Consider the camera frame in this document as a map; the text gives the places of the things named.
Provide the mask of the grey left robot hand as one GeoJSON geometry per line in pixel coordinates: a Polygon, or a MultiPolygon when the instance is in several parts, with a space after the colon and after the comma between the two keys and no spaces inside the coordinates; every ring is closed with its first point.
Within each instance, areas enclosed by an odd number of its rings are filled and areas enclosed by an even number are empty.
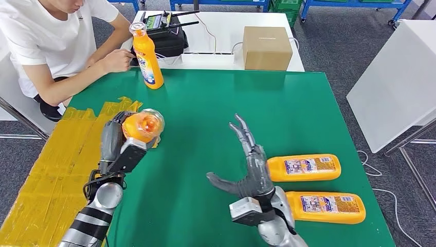
{"type": "Polygon", "coordinates": [[[132,170],[140,161],[137,154],[138,140],[123,132],[124,121],[134,115],[131,111],[121,111],[109,120],[101,134],[101,155],[99,167],[116,163],[122,170],[132,170]]]}

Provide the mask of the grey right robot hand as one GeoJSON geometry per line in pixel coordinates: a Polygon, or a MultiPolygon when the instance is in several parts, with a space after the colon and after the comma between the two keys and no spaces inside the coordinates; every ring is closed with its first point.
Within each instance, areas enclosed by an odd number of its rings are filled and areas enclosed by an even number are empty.
{"type": "Polygon", "coordinates": [[[274,190],[269,171],[267,159],[263,147],[256,144],[245,120],[239,115],[234,115],[239,125],[229,123],[229,127],[235,132],[239,139],[247,162],[247,174],[237,182],[224,180],[213,172],[206,174],[209,182],[216,188],[225,192],[244,197],[259,197],[274,190]]]}

